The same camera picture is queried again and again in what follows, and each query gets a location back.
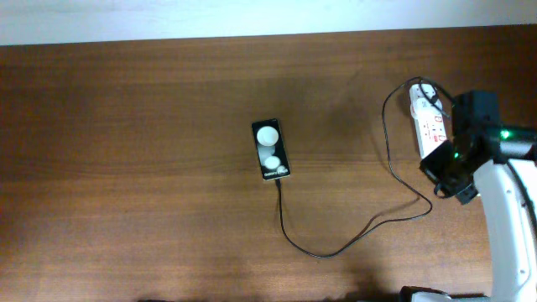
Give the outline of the black Galaxy flip smartphone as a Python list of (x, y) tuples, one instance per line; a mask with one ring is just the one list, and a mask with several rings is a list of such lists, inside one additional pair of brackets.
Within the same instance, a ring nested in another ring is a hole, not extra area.
[(291, 175), (284, 137), (276, 118), (253, 122), (253, 140), (263, 180), (277, 180)]

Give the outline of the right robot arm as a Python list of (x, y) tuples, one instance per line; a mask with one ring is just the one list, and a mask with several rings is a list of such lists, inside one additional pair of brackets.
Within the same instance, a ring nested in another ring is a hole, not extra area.
[(536, 299), (536, 132), (500, 120), (497, 96), (469, 91), (451, 104), (451, 131), (432, 86), (409, 90), (420, 170), (440, 198), (480, 197), (493, 266), (492, 301)]

